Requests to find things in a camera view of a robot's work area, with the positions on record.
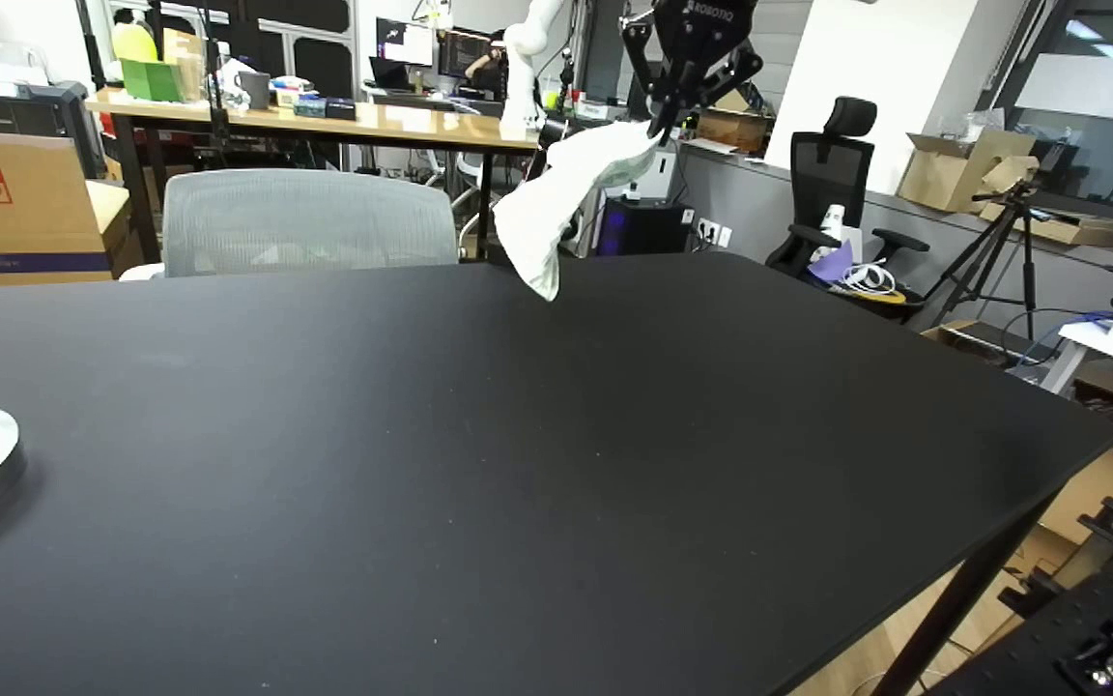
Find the ceiling light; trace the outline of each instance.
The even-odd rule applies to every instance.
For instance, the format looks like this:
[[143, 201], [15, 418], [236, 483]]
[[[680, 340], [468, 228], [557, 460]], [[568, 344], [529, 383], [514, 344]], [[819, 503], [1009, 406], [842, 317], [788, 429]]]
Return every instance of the ceiling light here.
[[1113, 58], [1113, 43], [1094, 43], [1098, 54]]
[[1070, 23], [1067, 23], [1067, 35], [1074, 35], [1074, 39], [1082, 39], [1082, 43], [1101, 43], [1101, 35], [1098, 35], [1090, 23], [1082, 23], [1082, 19], [1070, 19]]

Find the desk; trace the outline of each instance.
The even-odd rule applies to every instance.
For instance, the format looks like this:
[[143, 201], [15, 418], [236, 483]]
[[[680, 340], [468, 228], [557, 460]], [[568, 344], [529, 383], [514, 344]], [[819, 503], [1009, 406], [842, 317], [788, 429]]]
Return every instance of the desk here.
[[[135, 128], [174, 128], [201, 131], [209, 128], [209, 104], [155, 104], [131, 101], [128, 93], [104, 89], [89, 101], [93, 112], [116, 116], [116, 139], [124, 159], [124, 182], [131, 189], [131, 224], [139, 232], [143, 259], [158, 259], [158, 220], [147, 201], [143, 166], [135, 155]], [[356, 120], [313, 120], [313, 116], [278, 116], [278, 112], [243, 112], [232, 116], [232, 131], [240, 135], [290, 135], [290, 139], [336, 139], [336, 143], [375, 143], [375, 147], [425, 147], [425, 151], [475, 151], [483, 155], [483, 186], [491, 182], [495, 155], [533, 155], [533, 139], [506, 139], [499, 120], [460, 116], [460, 112], [429, 112], [429, 108], [386, 108], [359, 104]], [[491, 197], [483, 189], [479, 209], [479, 251], [491, 228]]]
[[1063, 348], [1059, 348], [1059, 360], [1051, 363], [1051, 371], [1043, 379], [1043, 391], [1063, 394], [1090, 352], [1113, 360], [1113, 336], [1098, 325], [1063, 325], [1059, 340], [1063, 340]]
[[1113, 441], [727, 255], [0, 290], [0, 406], [35, 696], [781, 692]]
[[394, 108], [433, 108], [433, 112], [475, 112], [475, 116], [502, 116], [502, 101], [483, 97], [456, 97], [456, 93], [414, 93], [414, 89], [379, 89], [363, 85], [371, 104], [394, 104]]

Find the towel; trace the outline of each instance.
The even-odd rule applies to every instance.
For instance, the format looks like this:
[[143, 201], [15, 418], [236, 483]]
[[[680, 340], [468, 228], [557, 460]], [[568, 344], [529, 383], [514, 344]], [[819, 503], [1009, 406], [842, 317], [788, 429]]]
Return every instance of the towel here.
[[560, 232], [584, 197], [618, 174], [634, 174], [661, 139], [645, 124], [607, 124], [553, 143], [549, 170], [495, 205], [499, 240], [518, 278], [557, 302]]

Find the tripod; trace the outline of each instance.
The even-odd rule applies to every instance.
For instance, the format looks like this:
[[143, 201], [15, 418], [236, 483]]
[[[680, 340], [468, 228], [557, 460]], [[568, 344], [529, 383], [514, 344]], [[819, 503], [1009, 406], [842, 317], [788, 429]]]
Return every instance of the tripod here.
[[939, 275], [939, 282], [928, 290], [928, 298], [939, 298], [943, 286], [951, 294], [939, 302], [935, 321], [943, 321], [955, 305], [985, 298], [985, 282], [1020, 220], [1020, 251], [1024, 251], [1024, 340], [1032, 344], [1032, 313], [1036, 313], [1036, 267], [1032, 267], [1032, 201], [1036, 186], [1020, 182], [1009, 193], [982, 193], [974, 201], [997, 201], [1005, 205], [997, 220], [955, 255], [955, 263]]

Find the office chair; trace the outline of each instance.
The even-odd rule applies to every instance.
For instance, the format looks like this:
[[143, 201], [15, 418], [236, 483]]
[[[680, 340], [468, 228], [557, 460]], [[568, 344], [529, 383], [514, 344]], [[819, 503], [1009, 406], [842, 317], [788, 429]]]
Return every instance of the office chair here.
[[[819, 224], [831, 205], [842, 205], [842, 224], [862, 228], [866, 213], [866, 178], [873, 143], [862, 143], [877, 120], [873, 101], [835, 97], [835, 108], [823, 131], [796, 131], [792, 135], [792, 213], [788, 240], [769, 255], [773, 271], [808, 278], [812, 255], [819, 247], [839, 247], [839, 240], [823, 236]], [[889, 267], [900, 251], [928, 251], [924, 240], [877, 228], [881, 251], [873, 255], [877, 267]], [[924, 309], [924, 298], [904, 290], [904, 298], [873, 302], [846, 294], [850, 302], [908, 321]]]
[[340, 170], [205, 170], [166, 186], [162, 267], [139, 278], [460, 263], [448, 197]]

